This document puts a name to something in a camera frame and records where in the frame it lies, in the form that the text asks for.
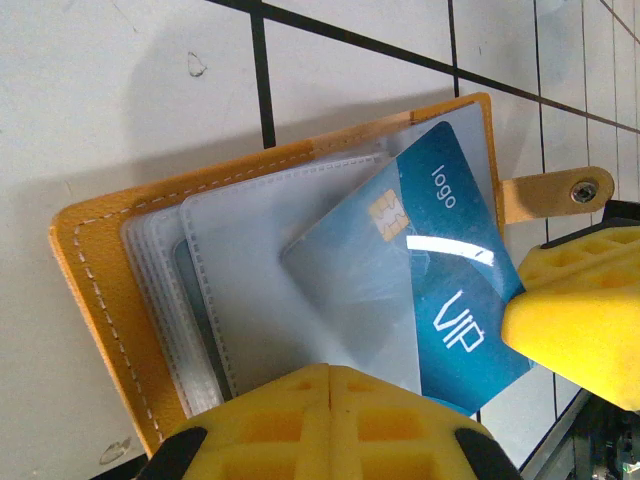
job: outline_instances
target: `leather tab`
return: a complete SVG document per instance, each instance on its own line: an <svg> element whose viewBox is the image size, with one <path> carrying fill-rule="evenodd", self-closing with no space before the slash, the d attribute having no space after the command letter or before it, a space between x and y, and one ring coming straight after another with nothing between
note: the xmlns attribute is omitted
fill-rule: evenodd
<svg viewBox="0 0 640 480"><path fill-rule="evenodd" d="M504 223L510 224L596 212L613 196L614 189L609 172L600 167L583 167L502 180L497 200L504 212Z"/></svg>

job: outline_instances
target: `leather wallet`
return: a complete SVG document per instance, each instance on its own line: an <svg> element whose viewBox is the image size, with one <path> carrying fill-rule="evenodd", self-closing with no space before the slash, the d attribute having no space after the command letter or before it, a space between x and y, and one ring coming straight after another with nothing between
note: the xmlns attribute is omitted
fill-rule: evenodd
<svg viewBox="0 0 640 480"><path fill-rule="evenodd" d="M549 174L555 178L549 187L554 189L569 188L587 173L589 178L598 179L601 188L587 205L575 205L563 197L553 205L547 201L536 211L536 201L523 200L519 189L540 194L544 180L534 176L501 183L495 160L490 98L479 93L87 200L56 215L49 231L51 245L148 453L155 452L185 421L185 414L129 264L120 234L123 224L137 215L178 205L192 194L351 150L474 103L480 105L483 113L495 218L501 231L506 221L595 211L610 198L613 192L610 175L591 167L587 172L580 169L573 176L556 178L555 174Z"/></svg>

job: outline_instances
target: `tile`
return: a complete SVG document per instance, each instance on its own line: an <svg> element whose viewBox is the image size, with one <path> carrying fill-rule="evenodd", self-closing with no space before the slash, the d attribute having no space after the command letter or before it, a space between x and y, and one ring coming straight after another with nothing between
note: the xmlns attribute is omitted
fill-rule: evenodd
<svg viewBox="0 0 640 480"><path fill-rule="evenodd" d="M538 104L482 85L460 81L461 95L474 92L491 95L493 137L500 178L542 173ZM516 267L531 248L545 242L544 219L505 227L505 245Z"/></svg>
<svg viewBox="0 0 640 480"><path fill-rule="evenodd" d="M579 391L580 387L578 385L556 373L556 405L558 406L558 417L562 415L562 412L569 406Z"/></svg>
<svg viewBox="0 0 640 480"><path fill-rule="evenodd" d="M282 145L453 98L453 79L265 22L276 139Z"/></svg>
<svg viewBox="0 0 640 480"><path fill-rule="evenodd" d="M542 96L584 110L580 0L557 3L554 8L538 11L538 51Z"/></svg>
<svg viewBox="0 0 640 480"><path fill-rule="evenodd" d="M520 467L555 422L553 374L538 365L482 408L482 424Z"/></svg>
<svg viewBox="0 0 640 480"><path fill-rule="evenodd" d="M638 198L638 145L637 135L618 129L618 182L620 200L637 202Z"/></svg>
<svg viewBox="0 0 640 480"><path fill-rule="evenodd" d="M587 111L615 120L613 22L610 18L611 14L600 0L584 0Z"/></svg>
<svg viewBox="0 0 640 480"><path fill-rule="evenodd" d="M593 120L587 120L589 129L589 165L607 170L616 183L614 198L618 198L618 150L616 143L616 127ZM591 214L591 222L602 220L601 209Z"/></svg>
<svg viewBox="0 0 640 480"><path fill-rule="evenodd" d="M563 110L542 106L542 132L547 172L586 167L586 120ZM591 215L570 215L549 219L549 240L573 233L591 225Z"/></svg>
<svg viewBox="0 0 640 480"><path fill-rule="evenodd" d="M269 3L451 65L447 0Z"/></svg>
<svg viewBox="0 0 640 480"><path fill-rule="evenodd" d="M623 125L636 125L636 81L634 39L615 22L613 25L616 65L617 121Z"/></svg>
<svg viewBox="0 0 640 480"><path fill-rule="evenodd" d="M262 148L249 16L117 3L12 2L0 14L2 478L92 478L144 453L48 245L54 214ZM209 66L198 78L189 51ZM126 438L128 453L100 465Z"/></svg>
<svg viewBox="0 0 640 480"><path fill-rule="evenodd" d="M461 69L538 92L533 2L455 0L454 16Z"/></svg>
<svg viewBox="0 0 640 480"><path fill-rule="evenodd" d="M634 0L613 0L613 11L632 32L635 28L633 4Z"/></svg>

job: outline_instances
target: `black grout line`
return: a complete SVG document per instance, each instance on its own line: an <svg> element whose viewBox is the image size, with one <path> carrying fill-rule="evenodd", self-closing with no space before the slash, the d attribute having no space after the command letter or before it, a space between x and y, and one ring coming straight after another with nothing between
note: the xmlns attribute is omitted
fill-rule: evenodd
<svg viewBox="0 0 640 480"><path fill-rule="evenodd" d="M276 146L276 131L273 122L273 107L271 105L267 41L264 33L264 19L254 13L251 14L251 37L253 39L256 84L258 85L262 144L264 148L271 148Z"/></svg>
<svg viewBox="0 0 640 480"><path fill-rule="evenodd" d="M616 20L615 14L611 17L611 38L613 38L613 105L615 107L614 118L618 123L618 79L616 75ZM616 185L618 185L618 198L620 198L620 146L618 145L618 129L616 128Z"/></svg>
<svg viewBox="0 0 640 480"><path fill-rule="evenodd" d="M460 79L458 77L458 50L456 47L456 27L453 21L453 0L448 0L449 34L451 36L451 64L453 65L453 94L460 96Z"/></svg>
<svg viewBox="0 0 640 480"><path fill-rule="evenodd" d="M304 15L290 12L288 10L284 10L279 7L274 7L273 5L269 5L267 3L249 2L247 0L206 0L206 1L223 5L223 6L228 6L230 8L234 8L236 10L240 10L243 12L256 14L266 20L272 20L282 25L287 25L293 28L297 28L297 29L309 32L309 33L315 33L317 35L320 35L326 38L331 38L339 42L347 43L354 47L370 50L376 53L380 53L381 55L395 58L396 60L402 60L408 63L412 63L414 65L426 67L441 73L446 73L449 75L455 75L457 73L458 77L463 80L468 80L470 82L478 83L482 86L494 88L496 90L500 90L501 92L510 93L517 97L532 100L534 102L540 102L543 105L557 108L568 113L573 113L574 115L578 115L580 117L588 118L590 120L611 125L613 127L618 127L623 130L627 130L634 133L640 133L640 129L636 127L622 125L617 121L609 120L609 119L600 117L598 115L588 113L584 110L570 107L569 105L565 105L560 102L556 102L554 100L544 98L539 94L536 95L535 93L527 92L520 88L512 87L505 83L498 82L497 80L492 80L482 75L469 72L467 70L462 70L459 68L454 69L452 65L447 65L446 63L440 62L438 60L434 60L432 58L425 57L423 55L419 55L417 53L413 53L408 50L404 50L402 48L386 44L379 40L374 40L372 38L365 37L364 35L360 35L358 33L350 32L348 30L344 30L342 28L329 25L319 20L314 20L312 18L305 17Z"/></svg>
<svg viewBox="0 0 640 480"><path fill-rule="evenodd" d="M636 25L636 3L633 2L633 30L635 31ZM633 44L633 76L635 77L635 94L636 94L636 128L638 127L638 44ZM636 134L636 168L638 170L638 191L640 191L640 145L638 145L638 135Z"/></svg>
<svg viewBox="0 0 640 480"><path fill-rule="evenodd" d="M533 30L536 38L536 77L538 79L538 97L542 97L542 83L540 82L540 45L538 43L538 2L533 0Z"/></svg>
<svg viewBox="0 0 640 480"><path fill-rule="evenodd" d="M629 35L631 35L633 37L633 39L636 41L636 43L640 43L640 40L638 40L638 37L636 37L636 35L631 31L631 29L629 27L627 27L627 25L622 21L622 19L618 16L618 14L613 11L613 8L611 8L609 5L607 5L607 2L605 2L604 0L600 0L600 3L602 3L605 6L605 8L607 10L609 10L611 15L613 15L613 18L618 20L618 23L620 25L622 25L627 32L629 32Z"/></svg>
<svg viewBox="0 0 640 480"><path fill-rule="evenodd" d="M114 467L106 472L100 473L89 480L123 480L136 477L142 467L144 467L149 461L145 454L139 457L132 458L117 467Z"/></svg>
<svg viewBox="0 0 640 480"><path fill-rule="evenodd" d="M553 413L556 416L556 420L558 420L558 389L556 386L556 374L553 374Z"/></svg>
<svg viewBox="0 0 640 480"><path fill-rule="evenodd" d="M589 97L587 95L587 45L584 36L584 1L580 2L580 12L582 16L582 75L584 79L584 109L589 111ZM591 166L591 152L589 150L589 120L584 120L584 131L587 139L587 166ZM593 225L593 217L589 215L589 223Z"/></svg>

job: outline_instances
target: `yellow foam pad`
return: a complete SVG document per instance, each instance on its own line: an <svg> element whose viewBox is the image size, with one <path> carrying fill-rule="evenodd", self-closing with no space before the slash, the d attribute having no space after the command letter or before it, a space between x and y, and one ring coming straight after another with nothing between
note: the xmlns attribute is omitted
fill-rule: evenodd
<svg viewBox="0 0 640 480"><path fill-rule="evenodd" d="M313 365L191 418L184 480L475 480L455 431L482 425L347 367Z"/></svg>
<svg viewBox="0 0 640 480"><path fill-rule="evenodd" d="M608 228L520 266L527 292L505 311L514 350L626 410L640 410L640 227Z"/></svg>

